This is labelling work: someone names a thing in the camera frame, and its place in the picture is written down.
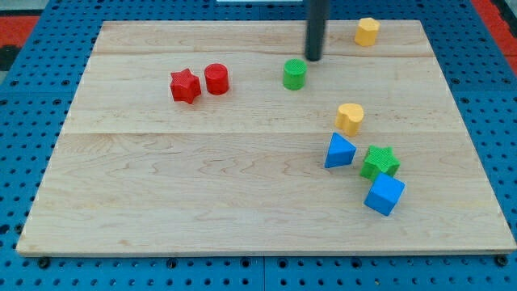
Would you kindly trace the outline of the black cylindrical robot arm rod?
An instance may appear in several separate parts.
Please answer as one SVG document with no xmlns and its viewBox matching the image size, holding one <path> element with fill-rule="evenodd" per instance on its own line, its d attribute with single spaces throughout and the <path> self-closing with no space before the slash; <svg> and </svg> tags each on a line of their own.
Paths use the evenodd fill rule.
<svg viewBox="0 0 517 291">
<path fill-rule="evenodd" d="M 326 21 L 330 14 L 330 0 L 308 0 L 305 58 L 319 61 L 322 58 Z"/>
</svg>

